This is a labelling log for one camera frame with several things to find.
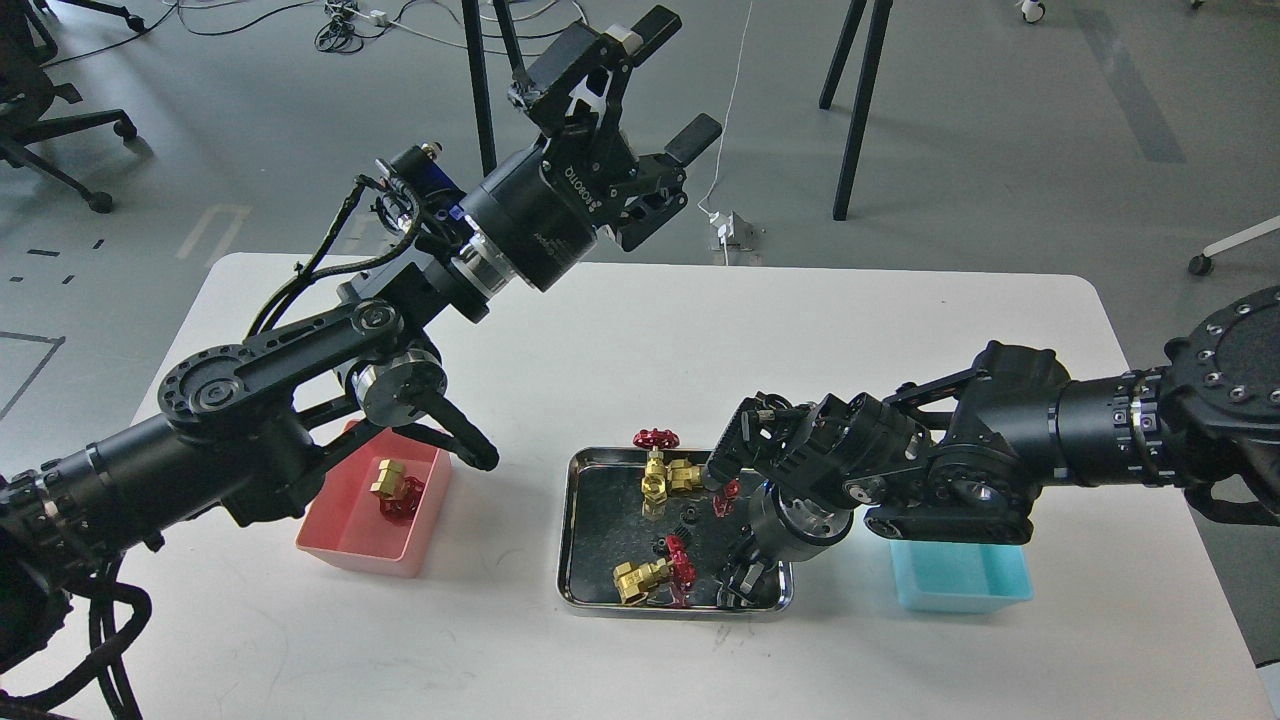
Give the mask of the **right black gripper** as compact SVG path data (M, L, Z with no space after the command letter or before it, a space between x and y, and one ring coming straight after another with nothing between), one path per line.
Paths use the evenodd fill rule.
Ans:
M778 611L791 602L791 564L814 559L844 541L854 512L827 510L767 482L750 496L748 524L718 571L718 601L737 609Z

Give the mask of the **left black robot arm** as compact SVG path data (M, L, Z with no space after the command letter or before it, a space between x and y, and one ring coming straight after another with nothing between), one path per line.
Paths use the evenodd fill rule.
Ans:
M509 100L538 127L472 191L420 143L381 177L358 176L325 238L242 341L164 373L159 414L3 479L3 669L45 650L90 602L90 648L63 679L3 696L5 719L52 719L99 682L111 715L140 716L124 652L148 594L120 583L125 552L160 550L166 528L221 507L241 527L300 518L325 475L381 430L489 471L499 454L447 397L426 325L453 307L481 320L512 279L549 290L599 234L632 251L689 205L687 167L722 132L695 117L659 152L620 127L634 72L675 36L657 5L634 26L575 22L525 65L503 3Z

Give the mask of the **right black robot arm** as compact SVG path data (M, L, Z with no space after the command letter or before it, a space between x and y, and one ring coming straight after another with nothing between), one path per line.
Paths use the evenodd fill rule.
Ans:
M892 541L1024 544L1048 486L1171 486L1222 524L1277 524L1279 300L1257 291L1170 340L1167 364L1075 380L991 341L961 372L878 400L746 397L704 466L762 479L717 578L753 602L778 562L837 544L858 507Z

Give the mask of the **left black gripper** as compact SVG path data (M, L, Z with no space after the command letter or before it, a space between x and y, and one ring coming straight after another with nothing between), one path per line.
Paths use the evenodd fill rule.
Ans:
M599 232L634 251L686 208L686 169L722 124L701 113L662 152L640 156L617 131L632 69L681 26L662 5L632 27L598 32L579 20L513 73L511 102L547 138L499 165L460 206L538 290L549 290Z

